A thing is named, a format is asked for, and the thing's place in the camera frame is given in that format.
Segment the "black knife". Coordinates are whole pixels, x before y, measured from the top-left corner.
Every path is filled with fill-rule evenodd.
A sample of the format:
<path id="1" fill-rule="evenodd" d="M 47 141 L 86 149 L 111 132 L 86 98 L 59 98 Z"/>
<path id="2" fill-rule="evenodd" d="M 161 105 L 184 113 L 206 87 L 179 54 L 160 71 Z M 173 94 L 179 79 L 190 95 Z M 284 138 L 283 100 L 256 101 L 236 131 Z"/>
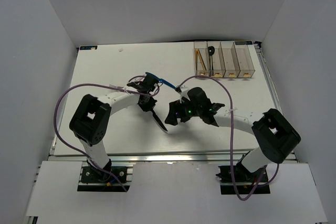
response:
<path id="1" fill-rule="evenodd" d="M 167 128 L 165 127 L 165 125 L 163 124 L 163 122 L 160 120 L 160 118 L 158 117 L 158 115 L 155 113 L 155 111 L 153 109 L 150 110 L 152 113 L 152 116 L 155 120 L 155 122 L 158 124 L 158 126 L 160 127 L 160 129 L 162 129 L 164 132 L 168 132 Z"/>

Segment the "blue knife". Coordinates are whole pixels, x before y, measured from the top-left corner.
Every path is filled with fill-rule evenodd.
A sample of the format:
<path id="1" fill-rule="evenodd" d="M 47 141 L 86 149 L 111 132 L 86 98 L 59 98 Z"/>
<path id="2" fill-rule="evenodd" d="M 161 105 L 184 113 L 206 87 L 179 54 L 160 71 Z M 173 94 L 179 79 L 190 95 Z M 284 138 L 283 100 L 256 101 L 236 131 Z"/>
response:
<path id="1" fill-rule="evenodd" d="M 146 75 L 152 76 L 153 78 L 155 78 L 156 80 L 158 80 L 159 82 L 161 82 L 162 84 L 176 90 L 176 86 L 171 84 L 170 82 L 168 82 L 167 80 L 163 79 L 163 78 L 159 78 L 156 75 L 150 73 L 150 72 L 145 72 Z"/>

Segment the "orange chopstick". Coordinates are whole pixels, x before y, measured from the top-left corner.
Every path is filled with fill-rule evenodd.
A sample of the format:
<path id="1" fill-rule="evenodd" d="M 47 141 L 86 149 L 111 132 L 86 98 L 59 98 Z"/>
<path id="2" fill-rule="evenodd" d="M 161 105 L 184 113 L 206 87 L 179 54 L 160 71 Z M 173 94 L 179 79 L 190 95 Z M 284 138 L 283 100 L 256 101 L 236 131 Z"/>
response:
<path id="1" fill-rule="evenodd" d="M 199 56 L 199 49 L 195 49 L 195 72 L 198 73 L 198 56 Z"/>
<path id="2" fill-rule="evenodd" d="M 206 66 L 205 66 L 202 54 L 201 54 L 199 49 L 197 49 L 197 55 L 198 55 L 198 58 L 200 60 L 200 63 L 201 63 L 201 66 L 202 66 L 203 70 L 206 70 Z"/>

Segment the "black spoon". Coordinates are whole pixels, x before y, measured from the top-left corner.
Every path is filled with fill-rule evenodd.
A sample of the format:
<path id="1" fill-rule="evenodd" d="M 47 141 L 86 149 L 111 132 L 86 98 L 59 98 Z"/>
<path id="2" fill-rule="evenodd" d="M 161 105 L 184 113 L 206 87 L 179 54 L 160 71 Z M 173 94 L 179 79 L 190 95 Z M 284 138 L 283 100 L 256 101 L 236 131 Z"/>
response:
<path id="1" fill-rule="evenodd" d="M 215 52 L 215 48 L 213 46 L 208 46 L 208 56 L 209 56 L 209 69 L 213 71 L 213 55 Z"/>

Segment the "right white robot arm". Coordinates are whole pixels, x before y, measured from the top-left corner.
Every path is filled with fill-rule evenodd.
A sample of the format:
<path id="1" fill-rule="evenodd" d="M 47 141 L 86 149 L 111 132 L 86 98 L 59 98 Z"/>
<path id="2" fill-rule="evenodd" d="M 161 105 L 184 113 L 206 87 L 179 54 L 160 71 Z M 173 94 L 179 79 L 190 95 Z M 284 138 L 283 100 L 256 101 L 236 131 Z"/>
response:
<path id="1" fill-rule="evenodd" d="M 245 154 L 233 168 L 234 175 L 245 182 L 255 177 L 262 167 L 283 163 L 301 141 L 299 133 L 277 109 L 269 109 L 261 115 L 236 114 L 222 103 L 211 102 L 199 87 L 182 91 L 178 100 L 170 102 L 165 123 L 176 126 L 192 117 L 216 127 L 233 127 L 255 137 L 258 147 Z"/>

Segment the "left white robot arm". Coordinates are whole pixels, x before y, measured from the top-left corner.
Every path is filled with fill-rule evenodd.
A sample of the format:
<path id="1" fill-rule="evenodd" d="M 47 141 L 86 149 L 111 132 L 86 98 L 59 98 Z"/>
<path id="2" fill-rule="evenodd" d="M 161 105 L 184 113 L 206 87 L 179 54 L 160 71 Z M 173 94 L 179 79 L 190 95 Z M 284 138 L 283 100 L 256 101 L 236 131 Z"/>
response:
<path id="1" fill-rule="evenodd" d="M 143 80 L 129 82 L 127 92 L 108 93 L 100 97 L 87 94 L 82 98 L 70 121 L 69 128 L 75 137 L 80 139 L 89 156 L 87 163 L 98 181 L 107 182 L 112 177 L 111 160 L 102 141 L 111 115 L 129 106 L 138 105 L 143 112 L 151 112 L 159 127 L 167 131 L 154 112 L 157 100 L 150 96 L 152 92 L 159 89 L 159 86 L 160 81 L 147 74 Z"/>

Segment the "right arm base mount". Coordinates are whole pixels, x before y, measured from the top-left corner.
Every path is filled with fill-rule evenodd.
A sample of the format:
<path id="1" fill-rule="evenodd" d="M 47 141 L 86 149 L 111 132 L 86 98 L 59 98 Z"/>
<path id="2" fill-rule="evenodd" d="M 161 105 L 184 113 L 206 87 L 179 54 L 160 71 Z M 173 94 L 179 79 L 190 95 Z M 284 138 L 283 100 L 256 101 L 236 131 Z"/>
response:
<path id="1" fill-rule="evenodd" d="M 225 165 L 225 166 L 219 166 L 219 173 L 216 174 L 217 180 L 220 183 L 220 193 L 222 195 L 235 195 L 234 191 L 234 186 L 232 183 L 232 177 L 231 177 L 231 172 L 230 172 L 230 166 Z M 262 172 L 262 168 L 257 170 L 256 172 L 252 173 L 251 175 L 245 175 L 241 172 L 237 172 L 236 168 L 234 167 L 234 176 L 235 176 L 235 181 L 237 184 L 237 190 L 240 195 L 247 196 L 252 188 L 254 187 L 257 179 L 260 177 L 262 174 L 262 179 L 258 184 L 258 187 L 254 191 L 254 194 L 257 195 L 265 195 L 265 194 L 270 194 L 270 187 L 269 185 L 265 185 L 268 181 L 268 175 L 267 172 L 264 171 Z"/>

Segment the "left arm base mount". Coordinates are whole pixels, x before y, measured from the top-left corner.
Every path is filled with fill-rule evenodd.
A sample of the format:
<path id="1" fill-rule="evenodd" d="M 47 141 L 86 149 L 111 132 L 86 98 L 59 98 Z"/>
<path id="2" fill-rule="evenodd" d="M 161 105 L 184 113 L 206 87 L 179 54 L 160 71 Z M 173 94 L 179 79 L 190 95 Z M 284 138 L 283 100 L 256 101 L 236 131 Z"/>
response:
<path id="1" fill-rule="evenodd" d="M 133 167 L 111 166 L 113 175 L 102 172 L 88 163 L 82 163 L 78 192 L 126 193 L 131 185 Z"/>

